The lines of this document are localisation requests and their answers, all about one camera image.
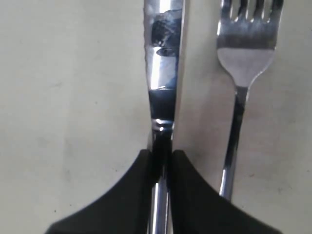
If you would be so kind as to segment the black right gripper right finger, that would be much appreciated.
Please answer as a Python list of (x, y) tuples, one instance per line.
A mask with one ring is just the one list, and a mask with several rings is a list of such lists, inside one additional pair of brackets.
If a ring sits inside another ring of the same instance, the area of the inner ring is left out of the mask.
[(182, 150), (169, 157), (169, 184), (175, 234), (278, 234), (222, 198)]

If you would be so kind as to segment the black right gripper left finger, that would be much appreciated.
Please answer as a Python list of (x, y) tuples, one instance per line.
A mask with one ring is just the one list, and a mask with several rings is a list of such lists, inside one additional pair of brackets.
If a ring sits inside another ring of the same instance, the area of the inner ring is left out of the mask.
[(145, 234), (152, 196), (152, 156), (141, 150), (125, 175), (103, 196), (52, 224), (48, 234)]

